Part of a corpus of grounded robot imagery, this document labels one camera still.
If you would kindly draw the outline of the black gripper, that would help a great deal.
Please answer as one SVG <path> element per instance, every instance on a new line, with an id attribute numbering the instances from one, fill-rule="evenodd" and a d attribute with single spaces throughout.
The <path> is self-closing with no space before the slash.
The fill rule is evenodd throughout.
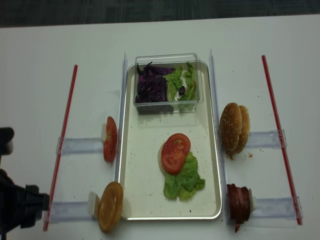
<path id="1" fill-rule="evenodd" d="M 49 209 L 50 196 L 40 193 L 37 185 L 16 185 L 3 169 L 0 170 L 0 238 L 20 227 L 31 228 Z"/>

